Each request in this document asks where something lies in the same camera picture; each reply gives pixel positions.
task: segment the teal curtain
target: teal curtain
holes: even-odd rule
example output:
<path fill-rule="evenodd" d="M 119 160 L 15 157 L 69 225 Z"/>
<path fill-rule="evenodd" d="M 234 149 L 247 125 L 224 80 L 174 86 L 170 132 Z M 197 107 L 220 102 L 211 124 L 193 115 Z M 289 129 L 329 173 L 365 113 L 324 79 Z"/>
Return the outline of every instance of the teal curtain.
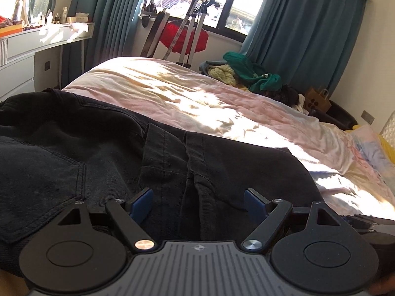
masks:
<path fill-rule="evenodd" d="M 141 0 L 72 0 L 69 16 L 89 13 L 93 38 L 85 41 L 85 71 L 114 57 L 129 56 Z M 81 75 L 81 42 L 64 46 L 62 88 Z"/>
<path fill-rule="evenodd" d="M 241 53 L 300 92 L 333 92 L 354 48 L 366 0 L 264 0 Z"/>

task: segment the paper bag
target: paper bag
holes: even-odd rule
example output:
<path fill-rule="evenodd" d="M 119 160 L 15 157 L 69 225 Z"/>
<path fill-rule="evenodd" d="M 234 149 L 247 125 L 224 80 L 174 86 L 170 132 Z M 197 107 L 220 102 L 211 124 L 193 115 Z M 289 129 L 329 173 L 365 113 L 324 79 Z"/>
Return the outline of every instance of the paper bag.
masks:
<path fill-rule="evenodd" d="M 314 88 L 310 89 L 305 93 L 305 104 L 303 108 L 310 112 L 312 109 L 316 109 L 326 113 L 332 106 L 329 101 L 329 92 L 327 89 L 323 89 L 320 92 L 316 91 Z"/>

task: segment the triangular cutout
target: triangular cutout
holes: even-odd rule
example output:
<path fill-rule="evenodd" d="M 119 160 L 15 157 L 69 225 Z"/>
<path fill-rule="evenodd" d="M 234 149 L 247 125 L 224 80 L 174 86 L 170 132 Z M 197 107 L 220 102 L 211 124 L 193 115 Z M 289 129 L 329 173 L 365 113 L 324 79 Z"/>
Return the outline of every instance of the triangular cutout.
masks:
<path fill-rule="evenodd" d="M 66 225 L 79 225 L 81 224 L 81 215 L 79 213 L 79 209 L 73 209 L 69 212 L 69 214 L 62 219 L 59 223 L 59 226 L 66 226 Z"/>
<path fill-rule="evenodd" d="M 322 226 L 339 226 L 339 223 L 324 209 L 319 209 L 317 224 Z"/>

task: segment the silver bolt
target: silver bolt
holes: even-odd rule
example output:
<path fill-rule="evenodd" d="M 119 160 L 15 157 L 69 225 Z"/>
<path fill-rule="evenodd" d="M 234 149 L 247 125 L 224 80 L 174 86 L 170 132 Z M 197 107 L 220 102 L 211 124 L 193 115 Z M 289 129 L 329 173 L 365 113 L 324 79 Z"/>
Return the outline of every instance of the silver bolt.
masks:
<path fill-rule="evenodd" d="M 249 250 L 258 250 L 262 248 L 262 243 L 259 240 L 247 240 L 243 243 L 243 247 Z"/>
<path fill-rule="evenodd" d="M 151 249 L 155 246 L 155 243 L 152 240 L 139 240 L 134 244 L 134 247 L 136 247 L 139 250 L 148 250 Z"/>

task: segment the green sweater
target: green sweater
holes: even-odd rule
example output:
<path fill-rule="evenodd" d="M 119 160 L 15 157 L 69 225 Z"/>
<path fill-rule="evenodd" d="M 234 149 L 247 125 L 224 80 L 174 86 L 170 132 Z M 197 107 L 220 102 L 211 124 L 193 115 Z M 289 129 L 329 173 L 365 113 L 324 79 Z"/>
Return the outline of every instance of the green sweater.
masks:
<path fill-rule="evenodd" d="M 263 67 L 252 63 L 245 55 L 230 51 L 225 53 L 223 58 L 251 92 L 261 93 L 281 89 L 282 81 L 278 74 L 265 72 Z"/>

